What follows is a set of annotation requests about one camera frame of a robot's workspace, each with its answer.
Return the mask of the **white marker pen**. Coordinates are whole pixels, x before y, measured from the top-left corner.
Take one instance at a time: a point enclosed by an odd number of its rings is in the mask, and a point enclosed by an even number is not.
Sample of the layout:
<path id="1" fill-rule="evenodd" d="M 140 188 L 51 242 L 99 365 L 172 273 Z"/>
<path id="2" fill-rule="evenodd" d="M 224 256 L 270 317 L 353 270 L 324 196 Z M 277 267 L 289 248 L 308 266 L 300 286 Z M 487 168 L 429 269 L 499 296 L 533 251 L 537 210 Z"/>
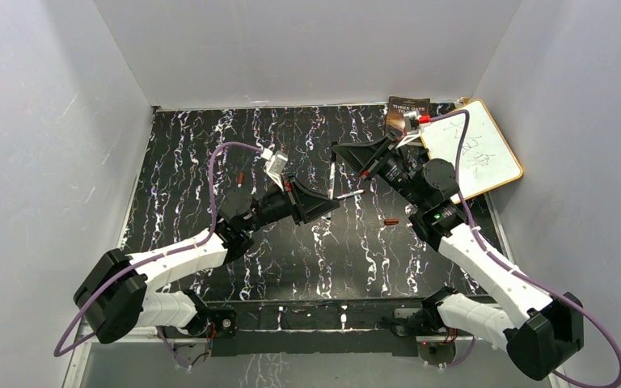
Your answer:
<path id="1" fill-rule="evenodd" d="M 346 200 L 348 198 L 359 196 L 359 195 L 363 194 L 364 192 L 365 192 L 364 189 L 358 189 L 358 190 L 351 191 L 351 192 L 348 192 L 348 193 L 340 194 L 340 195 L 336 196 L 334 199 L 335 200 Z"/>

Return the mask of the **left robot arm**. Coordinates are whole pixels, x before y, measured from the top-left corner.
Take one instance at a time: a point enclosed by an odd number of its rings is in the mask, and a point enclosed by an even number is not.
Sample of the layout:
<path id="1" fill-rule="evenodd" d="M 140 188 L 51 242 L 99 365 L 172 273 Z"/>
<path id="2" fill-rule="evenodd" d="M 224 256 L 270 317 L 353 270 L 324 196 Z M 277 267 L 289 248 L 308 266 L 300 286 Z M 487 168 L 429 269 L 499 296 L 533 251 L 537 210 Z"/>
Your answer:
<path id="1" fill-rule="evenodd" d="M 339 206 L 339 200 L 307 188 L 293 175 L 281 186 L 270 185 L 261 198 L 232 188 L 218 207 L 214 231 L 153 251 L 107 251 L 75 292 L 75 305 L 101 344 L 139 327 L 174 327 L 200 336 L 213 324 L 229 335 L 222 321 L 235 320 L 235 313 L 208 307 L 193 291 L 165 293 L 163 287 L 244 257 L 254 244 L 253 233 L 267 225 L 287 217 L 309 224 Z"/>

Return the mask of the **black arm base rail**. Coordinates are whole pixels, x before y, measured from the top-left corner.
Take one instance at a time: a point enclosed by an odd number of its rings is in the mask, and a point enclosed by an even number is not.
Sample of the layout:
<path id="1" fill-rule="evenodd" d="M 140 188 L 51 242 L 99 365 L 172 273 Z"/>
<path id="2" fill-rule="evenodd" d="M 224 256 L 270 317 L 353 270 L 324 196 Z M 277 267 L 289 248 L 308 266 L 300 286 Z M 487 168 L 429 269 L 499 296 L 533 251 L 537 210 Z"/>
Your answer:
<path id="1" fill-rule="evenodd" d="M 188 363 L 203 358 L 197 345 L 211 345 L 215 357 L 387 353 L 431 365 L 462 359 L 474 335 L 462 328 L 424 328 L 421 307 L 419 297 L 210 301 L 201 304 L 193 329 L 151 323 L 99 342 L 166 340 L 178 360 Z"/>

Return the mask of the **white marker black end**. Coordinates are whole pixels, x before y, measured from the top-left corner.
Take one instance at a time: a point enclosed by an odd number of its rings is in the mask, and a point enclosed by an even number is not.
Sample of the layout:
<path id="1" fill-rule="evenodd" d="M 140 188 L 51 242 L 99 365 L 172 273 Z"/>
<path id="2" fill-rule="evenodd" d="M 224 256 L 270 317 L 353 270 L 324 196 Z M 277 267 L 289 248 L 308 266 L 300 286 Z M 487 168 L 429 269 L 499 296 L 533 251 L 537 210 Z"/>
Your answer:
<path id="1" fill-rule="evenodd" d="M 334 151 L 331 152 L 331 163 L 330 163 L 330 175 L 328 180 L 328 190 L 327 195 L 330 198 L 334 197 L 334 188 L 335 188 L 335 177 L 336 177 L 336 154 Z M 332 219 L 332 211 L 326 214 L 326 219 Z"/>

